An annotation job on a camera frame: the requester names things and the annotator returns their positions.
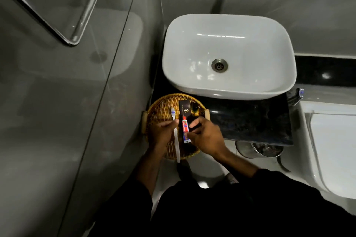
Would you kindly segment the person's black clothing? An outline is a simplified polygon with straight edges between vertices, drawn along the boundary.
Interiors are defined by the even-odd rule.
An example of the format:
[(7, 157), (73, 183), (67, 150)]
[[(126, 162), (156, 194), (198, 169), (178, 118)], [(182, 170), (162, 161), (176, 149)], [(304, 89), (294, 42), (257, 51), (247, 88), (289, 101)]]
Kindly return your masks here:
[(127, 180), (98, 212), (88, 237), (341, 236), (356, 237), (356, 216), (319, 190), (260, 169), (237, 184), (201, 188), (179, 181), (156, 210), (146, 187)]

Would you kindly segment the small red toothpaste tube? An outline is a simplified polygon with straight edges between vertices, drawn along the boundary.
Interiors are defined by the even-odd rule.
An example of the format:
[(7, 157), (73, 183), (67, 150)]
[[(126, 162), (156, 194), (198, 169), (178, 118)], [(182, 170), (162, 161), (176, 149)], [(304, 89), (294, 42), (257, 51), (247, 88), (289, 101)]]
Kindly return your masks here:
[(182, 130), (183, 130), (183, 143), (184, 144), (190, 143), (191, 140), (186, 135), (186, 133), (189, 132), (189, 124), (185, 116), (182, 117)]

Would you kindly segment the white toilet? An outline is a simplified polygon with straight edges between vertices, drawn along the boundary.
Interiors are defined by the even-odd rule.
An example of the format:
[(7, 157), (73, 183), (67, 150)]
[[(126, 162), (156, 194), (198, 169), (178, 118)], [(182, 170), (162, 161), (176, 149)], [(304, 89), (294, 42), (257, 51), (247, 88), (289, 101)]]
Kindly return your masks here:
[(303, 179), (356, 215), (356, 105), (303, 101), (296, 116)]

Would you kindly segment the black paper box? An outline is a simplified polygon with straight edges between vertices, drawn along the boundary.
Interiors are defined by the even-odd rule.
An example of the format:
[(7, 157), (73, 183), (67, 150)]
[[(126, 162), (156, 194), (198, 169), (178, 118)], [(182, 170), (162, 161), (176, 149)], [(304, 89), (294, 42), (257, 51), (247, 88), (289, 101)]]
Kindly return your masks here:
[(192, 117), (192, 110), (191, 110), (191, 105), (190, 105), (189, 99), (179, 101), (179, 112), (180, 112), (179, 119), (181, 121), (186, 119), (188, 124), (190, 124), (192, 122), (193, 117)]

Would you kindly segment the chrome drain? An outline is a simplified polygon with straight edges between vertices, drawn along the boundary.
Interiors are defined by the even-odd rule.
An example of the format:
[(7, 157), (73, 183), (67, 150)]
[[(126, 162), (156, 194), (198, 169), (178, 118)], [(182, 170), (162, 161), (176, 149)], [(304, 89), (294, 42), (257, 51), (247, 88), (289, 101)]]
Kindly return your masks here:
[(228, 70), (229, 65), (224, 59), (215, 59), (211, 63), (211, 68), (214, 72), (224, 73)]

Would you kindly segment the chrome spray nozzle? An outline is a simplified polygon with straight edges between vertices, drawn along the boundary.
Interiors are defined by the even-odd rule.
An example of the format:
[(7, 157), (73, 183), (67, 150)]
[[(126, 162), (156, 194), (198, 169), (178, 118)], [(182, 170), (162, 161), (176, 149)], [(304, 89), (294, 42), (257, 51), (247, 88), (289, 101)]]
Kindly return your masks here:
[(287, 97), (289, 107), (296, 106), (304, 98), (305, 90), (303, 88), (296, 88), (295, 94)]

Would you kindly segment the glass shower partition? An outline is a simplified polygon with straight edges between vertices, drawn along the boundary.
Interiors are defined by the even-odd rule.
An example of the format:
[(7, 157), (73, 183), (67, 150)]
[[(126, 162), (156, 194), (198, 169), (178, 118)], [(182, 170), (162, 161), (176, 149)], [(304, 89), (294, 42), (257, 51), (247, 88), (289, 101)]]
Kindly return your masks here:
[(81, 237), (147, 144), (161, 0), (98, 0), (67, 47), (0, 0), (0, 237)]

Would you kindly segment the person's right hand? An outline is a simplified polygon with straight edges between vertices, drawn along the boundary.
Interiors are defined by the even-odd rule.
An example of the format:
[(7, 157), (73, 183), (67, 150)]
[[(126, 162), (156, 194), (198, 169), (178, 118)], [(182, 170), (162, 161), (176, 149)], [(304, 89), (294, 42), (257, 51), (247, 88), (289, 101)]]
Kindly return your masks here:
[(189, 132), (199, 134), (199, 138), (191, 140), (191, 143), (205, 154), (212, 156), (218, 150), (227, 148), (219, 126), (204, 117), (196, 118), (189, 125)]

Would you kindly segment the white ceramic basin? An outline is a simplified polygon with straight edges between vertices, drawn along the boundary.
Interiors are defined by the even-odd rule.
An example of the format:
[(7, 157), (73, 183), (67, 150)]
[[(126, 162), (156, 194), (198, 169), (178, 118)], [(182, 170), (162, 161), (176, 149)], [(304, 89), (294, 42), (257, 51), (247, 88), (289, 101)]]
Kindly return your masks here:
[[(229, 68), (214, 72), (224, 59)], [(297, 70), (291, 39), (277, 21), (261, 16), (188, 14), (167, 28), (162, 69), (178, 90), (229, 100), (263, 100), (289, 91)]]

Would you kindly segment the steel waste bin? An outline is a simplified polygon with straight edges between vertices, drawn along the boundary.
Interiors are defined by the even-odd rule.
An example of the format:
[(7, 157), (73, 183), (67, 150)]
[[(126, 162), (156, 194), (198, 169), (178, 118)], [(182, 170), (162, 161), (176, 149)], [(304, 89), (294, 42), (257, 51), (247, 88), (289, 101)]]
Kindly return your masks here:
[(271, 145), (268, 143), (235, 141), (235, 147), (237, 152), (247, 159), (275, 158), (284, 172), (290, 172), (290, 170), (284, 167), (281, 162), (280, 156), (284, 151), (283, 146)]

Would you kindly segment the white toothbrush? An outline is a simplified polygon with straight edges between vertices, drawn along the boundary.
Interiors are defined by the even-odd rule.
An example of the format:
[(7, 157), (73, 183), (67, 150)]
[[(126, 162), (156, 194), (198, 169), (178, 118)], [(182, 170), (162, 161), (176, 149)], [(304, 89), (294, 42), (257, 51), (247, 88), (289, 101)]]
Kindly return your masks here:
[[(173, 118), (173, 120), (176, 120), (176, 111), (175, 108), (172, 107), (171, 108), (171, 116)], [(175, 152), (176, 152), (176, 160), (177, 163), (180, 163), (180, 146), (179, 146), (179, 139), (178, 139), (178, 130), (177, 128), (174, 129), (173, 131), (174, 133), (174, 143), (175, 143)]]

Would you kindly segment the person's left hand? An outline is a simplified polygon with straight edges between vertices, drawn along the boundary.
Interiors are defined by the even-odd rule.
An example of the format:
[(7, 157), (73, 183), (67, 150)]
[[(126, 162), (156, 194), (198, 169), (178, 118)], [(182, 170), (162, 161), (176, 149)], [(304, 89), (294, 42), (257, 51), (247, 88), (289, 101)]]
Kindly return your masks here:
[(162, 127), (162, 122), (149, 127), (149, 150), (159, 158), (163, 158), (167, 152), (168, 143), (174, 138), (174, 129), (177, 127)]

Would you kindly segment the round woven wicker tray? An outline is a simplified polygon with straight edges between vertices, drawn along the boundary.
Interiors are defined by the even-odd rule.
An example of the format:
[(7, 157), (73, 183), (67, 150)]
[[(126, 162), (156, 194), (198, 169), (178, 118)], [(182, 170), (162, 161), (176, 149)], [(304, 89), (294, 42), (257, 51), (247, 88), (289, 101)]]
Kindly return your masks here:
[[(163, 96), (156, 100), (147, 111), (142, 113), (141, 118), (141, 133), (148, 136), (149, 127), (152, 124), (168, 121), (172, 119), (171, 108), (175, 109), (176, 119), (182, 120), (181, 107), (179, 102), (187, 100), (190, 103), (190, 109), (184, 110), (184, 116), (190, 124), (195, 118), (202, 116), (210, 120), (210, 112), (205, 106), (196, 98), (183, 93), (174, 93)], [(176, 142), (179, 143), (180, 160), (188, 159), (200, 152), (200, 149), (191, 143), (183, 142), (183, 128), (182, 124), (177, 128), (177, 140), (171, 140), (167, 144), (166, 158), (177, 160)]]

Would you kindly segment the person's right forearm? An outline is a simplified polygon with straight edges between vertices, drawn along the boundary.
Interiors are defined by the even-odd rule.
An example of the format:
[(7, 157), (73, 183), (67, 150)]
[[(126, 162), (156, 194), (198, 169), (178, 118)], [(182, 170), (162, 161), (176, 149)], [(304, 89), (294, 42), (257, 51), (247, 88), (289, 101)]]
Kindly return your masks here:
[(260, 169), (256, 165), (232, 153), (227, 148), (218, 150), (212, 157), (231, 173), (236, 173), (238, 176), (245, 178), (252, 178)]

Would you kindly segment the person's left forearm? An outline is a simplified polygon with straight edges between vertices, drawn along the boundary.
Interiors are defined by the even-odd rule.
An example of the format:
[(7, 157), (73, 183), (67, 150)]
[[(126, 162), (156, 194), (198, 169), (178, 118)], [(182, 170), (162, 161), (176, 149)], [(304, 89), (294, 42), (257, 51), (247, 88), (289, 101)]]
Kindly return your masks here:
[(150, 196), (153, 196), (161, 161), (165, 155), (165, 146), (149, 146), (131, 173), (131, 178), (143, 184), (147, 188)]

